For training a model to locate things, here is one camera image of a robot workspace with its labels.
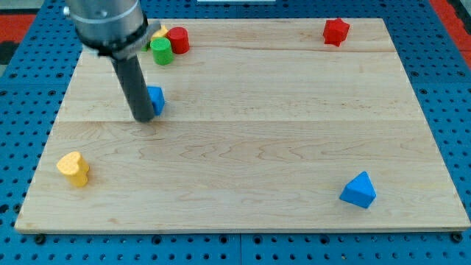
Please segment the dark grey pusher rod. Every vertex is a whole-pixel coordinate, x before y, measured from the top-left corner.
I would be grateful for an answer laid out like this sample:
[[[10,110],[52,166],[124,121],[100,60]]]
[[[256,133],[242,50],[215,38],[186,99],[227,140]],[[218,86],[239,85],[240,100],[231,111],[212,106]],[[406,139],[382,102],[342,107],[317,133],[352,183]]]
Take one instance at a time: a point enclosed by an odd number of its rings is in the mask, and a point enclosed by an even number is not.
[[[132,117],[141,123],[151,121],[155,114],[137,56],[113,60],[113,69],[130,107]]]

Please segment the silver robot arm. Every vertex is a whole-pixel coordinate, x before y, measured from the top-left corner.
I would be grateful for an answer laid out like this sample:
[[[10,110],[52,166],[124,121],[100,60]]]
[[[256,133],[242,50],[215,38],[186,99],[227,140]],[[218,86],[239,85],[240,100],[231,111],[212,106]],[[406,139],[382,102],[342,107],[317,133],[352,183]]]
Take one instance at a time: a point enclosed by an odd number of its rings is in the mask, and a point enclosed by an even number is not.
[[[154,108],[137,52],[161,23],[148,21],[139,0],[66,0],[63,14],[73,21],[84,46],[110,59],[133,118],[152,120]]]

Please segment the yellow block behind arm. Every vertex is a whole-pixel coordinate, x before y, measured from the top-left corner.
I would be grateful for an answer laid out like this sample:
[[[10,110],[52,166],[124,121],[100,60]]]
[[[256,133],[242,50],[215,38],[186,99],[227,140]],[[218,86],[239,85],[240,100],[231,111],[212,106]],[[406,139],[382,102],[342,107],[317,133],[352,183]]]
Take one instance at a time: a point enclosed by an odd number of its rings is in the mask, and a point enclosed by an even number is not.
[[[168,33],[168,30],[165,25],[161,25],[159,30],[155,31],[151,36],[151,41],[156,38],[165,38]]]

